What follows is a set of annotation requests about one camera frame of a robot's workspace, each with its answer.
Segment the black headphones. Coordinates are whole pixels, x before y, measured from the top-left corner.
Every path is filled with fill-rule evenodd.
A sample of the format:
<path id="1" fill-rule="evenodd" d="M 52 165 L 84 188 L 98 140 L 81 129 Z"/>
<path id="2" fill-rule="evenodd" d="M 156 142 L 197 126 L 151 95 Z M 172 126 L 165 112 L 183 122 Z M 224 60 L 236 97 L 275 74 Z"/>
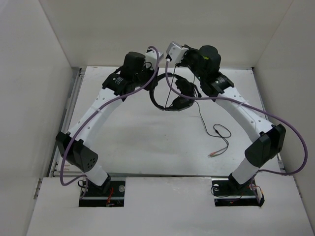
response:
<path id="1" fill-rule="evenodd" d="M 189 82 L 186 78 L 172 73 L 167 73 L 168 77 L 174 77 L 176 79 L 175 85 L 177 89 L 180 91 L 181 95 L 189 96 L 189 97 L 198 97 L 201 98 L 201 93 L 199 92 L 197 86 Z M 178 96 L 172 101 L 172 104 L 169 107 L 159 105 L 154 97 L 155 88 L 158 85 L 158 82 L 165 78 L 165 73 L 158 75 L 151 85 L 149 85 L 149 96 L 150 100 L 155 107 L 162 111 L 182 111 L 194 104 L 194 100 L 184 98 L 182 96 Z"/>

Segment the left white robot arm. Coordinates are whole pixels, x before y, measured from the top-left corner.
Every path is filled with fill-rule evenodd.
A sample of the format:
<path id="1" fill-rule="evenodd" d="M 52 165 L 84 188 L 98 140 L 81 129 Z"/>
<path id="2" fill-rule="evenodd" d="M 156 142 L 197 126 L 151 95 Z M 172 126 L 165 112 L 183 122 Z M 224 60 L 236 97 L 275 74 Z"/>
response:
<path id="1" fill-rule="evenodd" d="M 158 74 L 163 53 L 150 46 L 145 54 L 129 52 L 124 63 L 111 73 L 79 121 L 65 133 L 59 132 L 56 143 L 62 157 L 61 171 L 66 162 L 77 167 L 94 191 L 105 195 L 110 190 L 111 177 L 98 162 L 98 154 L 91 150 L 93 140 L 114 110 L 127 97 L 147 89 Z"/>

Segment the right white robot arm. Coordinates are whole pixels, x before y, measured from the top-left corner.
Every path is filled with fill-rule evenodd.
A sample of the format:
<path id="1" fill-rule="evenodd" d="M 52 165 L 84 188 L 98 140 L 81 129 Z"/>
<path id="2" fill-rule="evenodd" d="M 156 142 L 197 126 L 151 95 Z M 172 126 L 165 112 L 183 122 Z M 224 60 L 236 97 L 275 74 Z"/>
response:
<path id="1" fill-rule="evenodd" d="M 248 108 L 248 102 L 233 82 L 220 72 L 221 56 L 215 47 L 205 45 L 195 49 L 174 44 L 168 54 L 176 66 L 187 67 L 193 73 L 200 81 L 201 90 L 215 98 L 215 103 L 237 121 L 251 140 L 245 158 L 228 177 L 229 190 L 240 193 L 259 169 L 282 150 L 286 129 Z"/>

